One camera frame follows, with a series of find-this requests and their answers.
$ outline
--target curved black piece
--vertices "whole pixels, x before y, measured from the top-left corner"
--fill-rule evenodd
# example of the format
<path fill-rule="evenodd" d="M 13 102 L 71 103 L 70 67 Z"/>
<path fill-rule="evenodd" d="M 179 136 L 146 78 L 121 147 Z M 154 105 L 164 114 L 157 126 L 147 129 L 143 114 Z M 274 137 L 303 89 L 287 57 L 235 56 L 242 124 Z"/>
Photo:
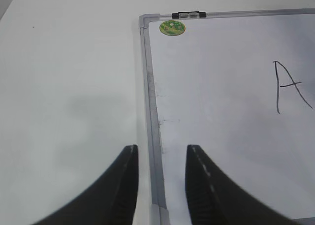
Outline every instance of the curved black piece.
<path fill-rule="evenodd" d="M 235 184 L 198 145 L 187 146 L 186 197 L 193 225 L 297 225 Z"/>
<path fill-rule="evenodd" d="M 138 179 L 138 147 L 126 146 L 89 188 L 34 225 L 132 225 Z"/>

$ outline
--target white table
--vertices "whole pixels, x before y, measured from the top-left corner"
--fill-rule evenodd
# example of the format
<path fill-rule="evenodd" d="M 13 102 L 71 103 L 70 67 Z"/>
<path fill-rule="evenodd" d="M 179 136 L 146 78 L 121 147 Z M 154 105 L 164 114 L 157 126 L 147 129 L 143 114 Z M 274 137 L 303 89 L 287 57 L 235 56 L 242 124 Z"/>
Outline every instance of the white table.
<path fill-rule="evenodd" d="M 133 143 L 134 224 L 149 224 L 138 16 L 312 7 L 315 0 L 14 0 L 0 20 L 0 224 L 47 216 Z"/>

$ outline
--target black clip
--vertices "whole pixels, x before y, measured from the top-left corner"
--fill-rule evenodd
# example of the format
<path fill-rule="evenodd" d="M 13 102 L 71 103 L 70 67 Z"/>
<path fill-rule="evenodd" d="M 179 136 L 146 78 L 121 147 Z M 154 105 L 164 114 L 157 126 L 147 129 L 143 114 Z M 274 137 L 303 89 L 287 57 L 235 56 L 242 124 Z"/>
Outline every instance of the black clip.
<path fill-rule="evenodd" d="M 180 18 L 205 18 L 207 17 L 206 12 L 177 12 L 177 13 L 172 13 L 172 19 L 180 19 Z"/>

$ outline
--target whiteboard frame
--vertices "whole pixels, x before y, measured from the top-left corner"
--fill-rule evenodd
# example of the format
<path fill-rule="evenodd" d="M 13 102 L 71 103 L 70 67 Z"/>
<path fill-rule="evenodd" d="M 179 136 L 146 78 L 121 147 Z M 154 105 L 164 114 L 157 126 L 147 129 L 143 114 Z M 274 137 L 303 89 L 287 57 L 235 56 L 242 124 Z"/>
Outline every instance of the whiteboard frame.
<path fill-rule="evenodd" d="M 285 10 L 262 10 L 262 11 L 239 11 L 239 12 L 218 12 L 206 13 L 205 18 L 180 17 L 179 20 L 187 19 L 214 19 L 231 17 L 255 17 L 255 16 L 277 16 L 277 15 L 298 15 L 315 14 L 315 8 L 285 9 Z M 152 225 L 169 225 L 169 214 L 166 206 L 162 146 L 159 132 L 159 121 L 156 103 L 156 92 L 154 85 L 153 63 L 150 46 L 149 24 L 150 22 L 175 20 L 172 15 L 145 14 L 139 17 L 139 27 L 141 36 L 142 65 L 144 76 L 146 123 L 149 147 L 149 164 L 152 194 Z M 314 224 L 314 218 L 296 219 L 304 225 Z"/>

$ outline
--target green round sticker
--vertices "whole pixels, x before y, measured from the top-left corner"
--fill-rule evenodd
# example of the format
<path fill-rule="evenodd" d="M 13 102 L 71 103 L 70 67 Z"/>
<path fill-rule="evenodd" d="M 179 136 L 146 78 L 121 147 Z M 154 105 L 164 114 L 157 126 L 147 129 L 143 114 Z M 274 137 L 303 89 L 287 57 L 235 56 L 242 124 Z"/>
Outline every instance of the green round sticker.
<path fill-rule="evenodd" d="M 166 21 L 160 25 L 159 30 L 165 35 L 177 36 L 184 33 L 186 27 L 179 21 Z"/>

